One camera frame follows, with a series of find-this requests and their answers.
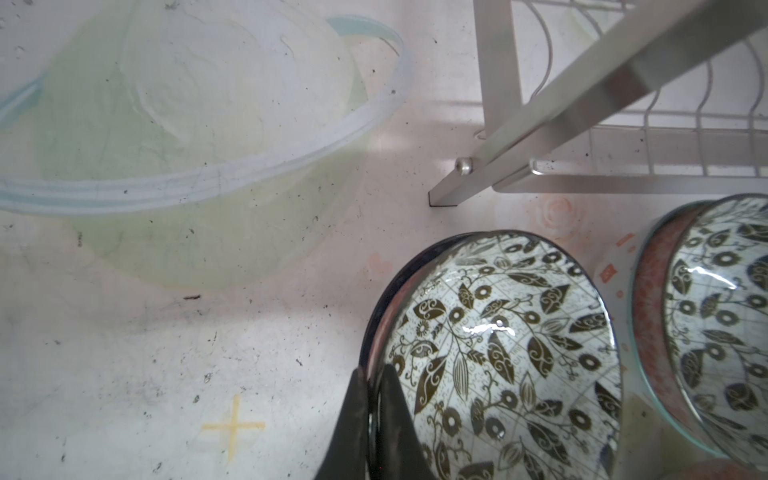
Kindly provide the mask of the black white floral bowl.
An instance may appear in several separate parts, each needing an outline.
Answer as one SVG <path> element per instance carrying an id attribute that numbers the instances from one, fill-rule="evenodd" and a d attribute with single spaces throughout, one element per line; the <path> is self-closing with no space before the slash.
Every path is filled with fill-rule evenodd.
<path id="1" fill-rule="evenodd" d="M 379 384 L 393 365 L 435 479 L 609 479 L 621 429 L 615 334 L 564 249 L 471 232 L 411 260 L 380 297 L 360 361 L 375 477 Z"/>
<path id="2" fill-rule="evenodd" d="M 594 279 L 639 379 L 695 446 L 767 468 L 767 198 L 680 206 L 612 244 Z"/>

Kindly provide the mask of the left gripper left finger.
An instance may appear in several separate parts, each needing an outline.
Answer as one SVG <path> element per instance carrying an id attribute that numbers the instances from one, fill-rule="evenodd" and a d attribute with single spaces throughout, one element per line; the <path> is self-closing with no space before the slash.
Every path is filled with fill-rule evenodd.
<path id="1" fill-rule="evenodd" d="M 342 408 L 316 480 L 364 479 L 368 450 L 369 400 L 365 371 L 351 375 Z"/>

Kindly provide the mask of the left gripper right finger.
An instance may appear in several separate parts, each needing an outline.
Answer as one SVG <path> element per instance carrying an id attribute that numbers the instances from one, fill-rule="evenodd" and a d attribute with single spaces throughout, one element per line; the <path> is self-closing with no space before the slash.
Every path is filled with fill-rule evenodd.
<path id="1" fill-rule="evenodd" d="M 393 365 L 382 370 L 376 418 L 375 478 L 435 479 Z"/>

